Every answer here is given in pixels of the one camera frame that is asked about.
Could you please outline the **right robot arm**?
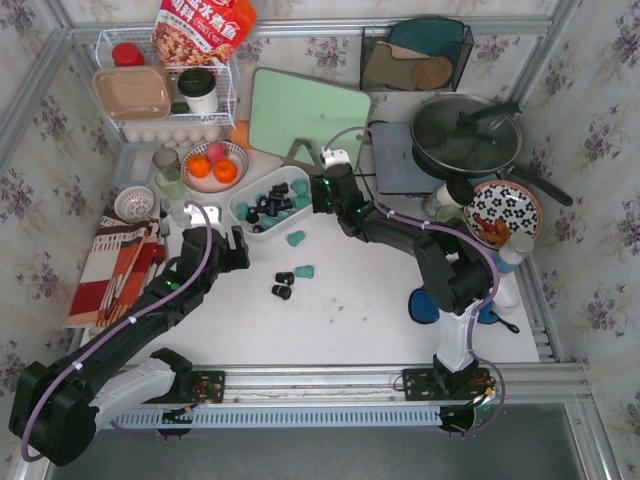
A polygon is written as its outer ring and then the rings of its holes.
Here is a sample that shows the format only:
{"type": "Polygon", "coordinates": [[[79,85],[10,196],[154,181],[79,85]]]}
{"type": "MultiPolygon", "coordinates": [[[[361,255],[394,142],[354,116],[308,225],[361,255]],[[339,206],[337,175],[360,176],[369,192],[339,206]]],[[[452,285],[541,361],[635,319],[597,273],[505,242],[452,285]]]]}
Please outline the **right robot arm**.
{"type": "Polygon", "coordinates": [[[434,364],[454,374],[475,362],[472,321],[497,293],[499,274],[465,223],[420,222],[377,200],[367,201],[347,164],[311,176],[310,189],[313,211],[336,215],[345,235],[414,256],[426,294],[440,314],[434,364]]]}

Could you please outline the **teal capsule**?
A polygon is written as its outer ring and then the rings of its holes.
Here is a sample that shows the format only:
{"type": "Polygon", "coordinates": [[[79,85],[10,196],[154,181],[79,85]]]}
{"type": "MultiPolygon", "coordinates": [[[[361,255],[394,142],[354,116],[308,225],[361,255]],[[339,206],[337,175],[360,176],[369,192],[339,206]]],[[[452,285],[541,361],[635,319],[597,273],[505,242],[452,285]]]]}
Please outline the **teal capsule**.
{"type": "Polygon", "coordinates": [[[305,238],[306,238],[305,232],[301,231],[301,230],[298,230],[298,231],[295,231],[293,233],[288,234],[287,237],[286,237],[286,241],[290,246],[296,247],[302,241],[304,241],[305,238]]]}
{"type": "Polygon", "coordinates": [[[294,214],[295,214],[295,211],[293,211],[293,210],[282,210],[282,211],[278,212],[277,218],[280,219],[280,220],[285,220],[285,219],[291,217],[294,214]]]}
{"type": "Polygon", "coordinates": [[[279,222],[280,222],[280,220],[277,217],[264,216],[261,219],[261,226],[264,229],[270,229],[270,228],[276,226],[279,222]]]}
{"type": "Polygon", "coordinates": [[[297,196],[306,196],[309,192],[309,182],[304,178],[296,179],[291,182],[291,189],[297,196]]]}
{"type": "Polygon", "coordinates": [[[302,210],[312,204],[312,199],[308,196],[296,196],[292,199],[293,207],[302,210]]]}
{"type": "Polygon", "coordinates": [[[314,277],[314,267],[312,265],[298,266],[294,269],[297,278],[312,279],[314,277]]]}
{"type": "Polygon", "coordinates": [[[246,221],[247,220],[247,216],[249,214],[249,211],[250,211],[250,207],[245,202],[238,203],[237,206],[236,206],[237,218],[240,221],[246,221]]]}

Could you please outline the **grey blue oven mitt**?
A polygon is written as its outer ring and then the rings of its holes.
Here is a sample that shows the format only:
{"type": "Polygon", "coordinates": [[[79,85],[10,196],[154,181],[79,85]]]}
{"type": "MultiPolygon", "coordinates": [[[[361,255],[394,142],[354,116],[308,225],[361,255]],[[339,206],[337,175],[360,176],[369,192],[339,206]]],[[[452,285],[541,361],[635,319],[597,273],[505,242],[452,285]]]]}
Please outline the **grey blue oven mitt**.
{"type": "MultiPolygon", "coordinates": [[[[440,319],[438,307],[423,288],[418,288],[411,292],[408,300],[408,313],[411,320],[420,325],[430,325],[440,319]]],[[[494,311],[492,302],[480,310],[477,322],[482,325],[500,323],[511,333],[520,333],[517,325],[507,322],[494,311]]]]}

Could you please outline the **white storage basket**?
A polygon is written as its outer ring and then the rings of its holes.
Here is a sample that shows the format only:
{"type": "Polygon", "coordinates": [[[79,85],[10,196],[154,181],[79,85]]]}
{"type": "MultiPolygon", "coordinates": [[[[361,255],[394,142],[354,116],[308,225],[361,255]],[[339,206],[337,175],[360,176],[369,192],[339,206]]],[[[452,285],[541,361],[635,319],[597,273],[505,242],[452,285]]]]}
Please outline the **white storage basket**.
{"type": "MultiPolygon", "coordinates": [[[[261,232],[254,232],[254,224],[250,224],[238,216],[238,206],[240,204],[247,204],[250,207],[254,207],[256,204],[256,198],[259,195],[267,195],[274,185],[286,183],[290,188],[291,183],[296,180],[305,180],[306,184],[309,184],[309,176],[302,169],[295,166],[283,166],[238,190],[230,197],[228,201],[228,209],[230,211],[231,219],[235,224],[242,227],[247,240],[267,242],[292,230],[303,219],[312,214],[311,202],[303,201],[300,204],[300,209],[294,207],[292,209],[293,213],[287,218],[275,217],[276,223],[272,226],[265,227],[264,231],[261,232]]],[[[297,193],[290,188],[286,197],[295,199],[297,197],[297,193]]]]}

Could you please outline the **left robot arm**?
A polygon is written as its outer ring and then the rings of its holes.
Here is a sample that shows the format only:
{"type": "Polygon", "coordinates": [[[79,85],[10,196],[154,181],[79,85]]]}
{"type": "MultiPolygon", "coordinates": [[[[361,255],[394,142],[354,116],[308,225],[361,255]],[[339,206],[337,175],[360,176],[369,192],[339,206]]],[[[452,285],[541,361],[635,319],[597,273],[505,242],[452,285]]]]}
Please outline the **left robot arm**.
{"type": "Polygon", "coordinates": [[[168,349],[128,373],[121,369],[199,307],[220,274],[249,265],[241,227],[232,227],[230,235],[206,226],[187,229],[180,255],[111,326],[49,366],[28,365],[9,417],[23,460],[46,458],[65,466],[109,422],[147,400],[183,390],[191,365],[168,349]]]}

